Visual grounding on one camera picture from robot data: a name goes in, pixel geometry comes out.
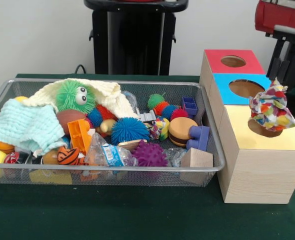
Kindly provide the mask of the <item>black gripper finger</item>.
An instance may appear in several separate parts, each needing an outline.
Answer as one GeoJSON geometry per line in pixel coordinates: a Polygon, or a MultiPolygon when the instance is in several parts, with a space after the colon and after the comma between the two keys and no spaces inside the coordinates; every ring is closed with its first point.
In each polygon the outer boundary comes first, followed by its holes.
{"type": "Polygon", "coordinates": [[[266,73],[267,78],[276,78],[280,69],[282,60],[280,58],[285,41],[277,41],[274,47],[270,64],[266,73]]]}
{"type": "Polygon", "coordinates": [[[278,80],[288,84],[292,78],[295,79],[295,43],[289,42],[280,65],[278,80]]]}

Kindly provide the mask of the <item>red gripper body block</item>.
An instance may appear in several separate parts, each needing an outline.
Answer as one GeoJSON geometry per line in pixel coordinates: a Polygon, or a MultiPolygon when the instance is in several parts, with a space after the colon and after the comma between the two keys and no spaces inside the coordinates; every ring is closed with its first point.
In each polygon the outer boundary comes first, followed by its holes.
{"type": "Polygon", "coordinates": [[[295,35],[295,0],[260,0],[257,3],[254,25],[257,31],[274,31],[295,35]]]}

